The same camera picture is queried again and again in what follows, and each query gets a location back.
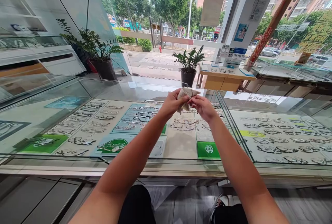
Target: forearm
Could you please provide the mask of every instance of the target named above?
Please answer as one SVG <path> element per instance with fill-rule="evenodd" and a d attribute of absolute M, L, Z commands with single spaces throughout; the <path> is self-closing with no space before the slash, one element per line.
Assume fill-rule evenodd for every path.
<path fill-rule="evenodd" d="M 130 189 L 145 167 L 167 118 L 157 114 L 113 159 L 97 184 L 105 193 L 124 193 Z"/>
<path fill-rule="evenodd" d="M 209 126 L 225 172 L 239 197 L 246 198 L 266 192 L 267 188 L 256 167 L 229 133 L 222 120 L 215 118 Z"/>

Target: yellow sign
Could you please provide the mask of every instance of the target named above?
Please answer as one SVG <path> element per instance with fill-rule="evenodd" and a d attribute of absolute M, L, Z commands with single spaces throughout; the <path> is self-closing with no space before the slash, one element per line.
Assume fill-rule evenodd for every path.
<path fill-rule="evenodd" d="M 316 52 L 330 34 L 332 34 L 332 10 L 325 10 L 310 32 L 304 36 L 297 51 L 301 53 Z"/>

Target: hand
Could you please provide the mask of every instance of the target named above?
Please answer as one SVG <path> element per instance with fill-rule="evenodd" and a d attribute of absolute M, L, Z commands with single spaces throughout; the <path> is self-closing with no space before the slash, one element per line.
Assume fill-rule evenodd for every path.
<path fill-rule="evenodd" d="M 163 106 L 158 111 L 159 114 L 162 114 L 164 117 L 170 119 L 173 116 L 173 114 L 176 112 L 176 110 L 179 108 L 179 106 L 186 103 L 190 99 L 188 95 L 180 99 L 177 99 L 177 96 L 179 95 L 180 91 L 181 88 L 168 93 L 168 96 L 165 99 Z"/>
<path fill-rule="evenodd" d="M 189 105 L 197 110 L 199 115 L 207 122 L 211 122 L 215 118 L 220 118 L 218 113 L 213 108 L 210 101 L 199 95 L 193 96 L 189 100 Z"/>

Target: car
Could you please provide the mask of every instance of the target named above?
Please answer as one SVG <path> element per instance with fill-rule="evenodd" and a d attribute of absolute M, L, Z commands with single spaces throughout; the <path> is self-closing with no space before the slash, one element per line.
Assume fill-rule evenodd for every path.
<path fill-rule="evenodd" d="M 270 57 L 275 57 L 279 55 L 278 53 L 274 52 L 270 48 L 264 48 L 263 51 L 260 53 L 262 56 L 270 56 Z"/>
<path fill-rule="evenodd" d="M 308 64 L 317 64 L 317 65 L 323 65 L 325 61 L 327 61 L 329 58 L 327 56 L 322 56 L 318 54 L 312 54 L 310 55 L 307 63 Z"/>
<path fill-rule="evenodd" d="M 295 51 L 295 49 L 291 49 L 291 48 L 286 48 L 285 51 L 293 53 Z"/>
<path fill-rule="evenodd" d="M 269 49 L 272 49 L 272 51 L 276 52 L 277 54 L 281 54 L 281 50 L 275 47 L 268 47 Z"/>

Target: green label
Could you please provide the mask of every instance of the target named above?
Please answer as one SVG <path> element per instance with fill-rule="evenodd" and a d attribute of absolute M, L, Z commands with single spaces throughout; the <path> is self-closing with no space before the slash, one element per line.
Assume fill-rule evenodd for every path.
<path fill-rule="evenodd" d="M 215 142 L 197 142 L 198 158 L 217 158 L 220 159 Z"/>
<path fill-rule="evenodd" d="M 117 138 L 99 146 L 97 151 L 101 151 L 102 154 L 118 154 L 127 144 L 126 140 Z"/>

